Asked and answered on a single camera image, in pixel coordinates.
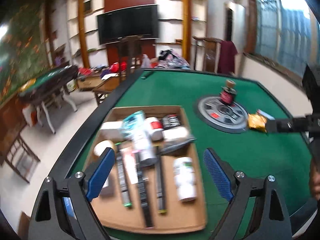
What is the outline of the person right hand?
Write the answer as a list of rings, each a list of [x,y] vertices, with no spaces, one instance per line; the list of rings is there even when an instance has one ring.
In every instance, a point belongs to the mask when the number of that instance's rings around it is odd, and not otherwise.
[[[309,189],[313,198],[318,201],[320,199],[320,174],[314,159],[310,161]]]

